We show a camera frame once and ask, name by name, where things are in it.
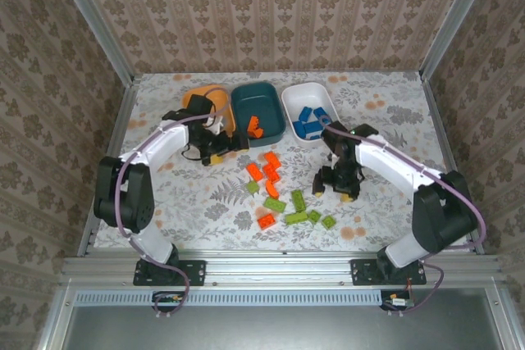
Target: plastic tray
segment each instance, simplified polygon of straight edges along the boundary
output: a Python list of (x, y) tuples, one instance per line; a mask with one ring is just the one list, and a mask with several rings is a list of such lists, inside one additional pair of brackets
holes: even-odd
[(273, 85), (268, 82), (241, 85), (231, 93), (231, 106), (237, 128), (245, 135), (250, 118), (259, 118), (259, 127), (264, 130), (264, 135), (260, 139), (250, 138), (250, 147), (262, 147), (281, 140), (286, 129), (285, 116)]
[[(318, 107), (322, 107), (333, 121), (339, 120), (336, 109), (334, 108), (334, 104), (331, 102), (328, 92), (324, 86), (318, 84), (317, 82), (307, 82), (306, 84), (292, 85), (283, 91), (281, 98), (283, 106), (285, 107), (286, 115), (290, 121), (290, 125), (299, 119), (299, 114), (305, 107), (310, 107), (313, 110)], [(308, 121), (311, 122), (314, 120), (317, 120), (317, 118), (312, 113)], [(295, 141), (301, 148), (319, 147), (324, 144), (321, 139), (309, 141), (307, 139), (300, 138), (295, 133), (293, 126), (292, 132), (294, 133)]]
[[(189, 103), (189, 98), (193, 94), (199, 94), (203, 96), (204, 94), (206, 94), (206, 92), (208, 92), (209, 90), (213, 88), (223, 88), (223, 86), (213, 84), (213, 85), (201, 86), (200, 88), (189, 90), (188, 92), (186, 92), (186, 94), (182, 98), (182, 106), (186, 108), (186, 106)], [(226, 93), (221, 92), (220, 90), (211, 92), (207, 97), (210, 100), (212, 100), (217, 110), (220, 110), (221, 108), (223, 108), (224, 105), (226, 104), (226, 101), (228, 100), (228, 96), (226, 96)], [(235, 131), (235, 118), (233, 116), (233, 111), (231, 110), (231, 104), (230, 104), (230, 107), (222, 113), (222, 116), (223, 116), (222, 122), (224, 124), (224, 130), (229, 135), (231, 135)]]

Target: orange lego brick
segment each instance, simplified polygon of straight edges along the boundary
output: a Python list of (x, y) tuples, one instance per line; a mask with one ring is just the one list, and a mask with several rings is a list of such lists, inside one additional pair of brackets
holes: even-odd
[(277, 174), (277, 171), (275, 169), (274, 166), (272, 166), (271, 164), (266, 164), (263, 168), (262, 168), (262, 171), (264, 172), (264, 174), (266, 174), (266, 177), (270, 180), (270, 182), (272, 182), (273, 184), (275, 182), (278, 182), (281, 180), (281, 177), (279, 176), (279, 174)]
[(252, 116), (249, 118), (248, 131), (255, 131), (259, 127), (259, 118)]
[(256, 139), (260, 139), (263, 136), (263, 134), (264, 134), (264, 130), (263, 129), (255, 129), (253, 131), (253, 134), (254, 134)]
[(267, 177), (268, 177), (268, 180), (272, 182), (273, 184), (281, 180), (281, 176), (277, 173), (277, 171), (271, 172)]
[(276, 200), (279, 199), (279, 193), (277, 192), (276, 187), (270, 180), (266, 181), (266, 191), (268, 192), (271, 198), (275, 198)]
[(263, 168), (262, 168), (262, 172), (264, 172), (264, 174), (266, 174), (266, 177), (270, 177), (270, 174), (272, 172), (276, 172), (276, 169), (274, 166), (272, 166), (271, 164), (266, 164)]
[(252, 139), (260, 139), (264, 134), (263, 129), (248, 130), (248, 136)]
[(273, 215), (269, 213), (266, 216), (257, 219), (257, 222), (261, 226), (261, 230), (265, 230), (268, 227), (272, 227), (276, 223), (276, 220), (273, 218)]
[(273, 166), (273, 168), (277, 169), (281, 166), (281, 162), (279, 161), (274, 152), (266, 152), (264, 154), (264, 157), (266, 158), (268, 163), (270, 163)]
[(249, 174), (252, 176), (255, 182), (258, 182), (259, 180), (264, 178), (263, 173), (257, 168), (257, 165), (255, 163), (249, 163), (246, 166), (246, 170), (249, 172)]

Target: orange bin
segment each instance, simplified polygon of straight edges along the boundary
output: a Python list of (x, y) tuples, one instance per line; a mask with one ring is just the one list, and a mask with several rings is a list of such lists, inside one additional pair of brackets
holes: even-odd
[[(212, 85), (201, 86), (200, 88), (191, 89), (182, 98), (182, 106), (186, 108), (186, 106), (189, 103), (189, 98), (191, 97), (192, 94), (198, 94), (198, 95), (204, 96), (207, 91), (213, 88), (224, 88), (224, 87), (222, 85), (212, 84)], [(206, 97), (212, 100), (213, 104), (215, 104), (215, 111), (223, 108), (228, 100), (228, 96), (226, 95), (226, 93), (221, 92), (219, 90), (211, 92)], [(230, 106), (228, 106), (226, 111), (222, 113), (222, 122), (225, 125), (224, 129), (226, 130), (228, 135), (231, 136), (231, 134), (235, 131), (235, 118), (233, 117), (233, 111), (231, 110), (231, 104)]]

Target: ventilation grille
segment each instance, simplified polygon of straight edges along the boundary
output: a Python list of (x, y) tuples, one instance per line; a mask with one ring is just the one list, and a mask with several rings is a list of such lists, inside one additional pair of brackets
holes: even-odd
[[(76, 307), (152, 306), (152, 290), (85, 290), (76, 294)], [(160, 302), (159, 305), (172, 305)], [(326, 291), (193, 291), (186, 306), (311, 307), (381, 305), (380, 290)]]

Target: white bin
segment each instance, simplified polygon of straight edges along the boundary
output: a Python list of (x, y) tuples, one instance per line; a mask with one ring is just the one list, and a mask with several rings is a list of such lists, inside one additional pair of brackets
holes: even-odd
[[(323, 145), (324, 142), (321, 139), (309, 141), (307, 139), (300, 138), (297, 133), (295, 133), (293, 122), (299, 120), (299, 114), (305, 107), (310, 107), (313, 110), (318, 107), (322, 107), (330, 116), (332, 121), (339, 120), (336, 109), (334, 108), (334, 104), (331, 102), (330, 96), (328, 95), (325, 87), (321, 84), (318, 84), (317, 82), (307, 82), (305, 84), (292, 85), (283, 91), (281, 99), (297, 144), (301, 148), (314, 148)], [(312, 113), (308, 119), (308, 122), (312, 122), (314, 120), (317, 120), (317, 118)]]

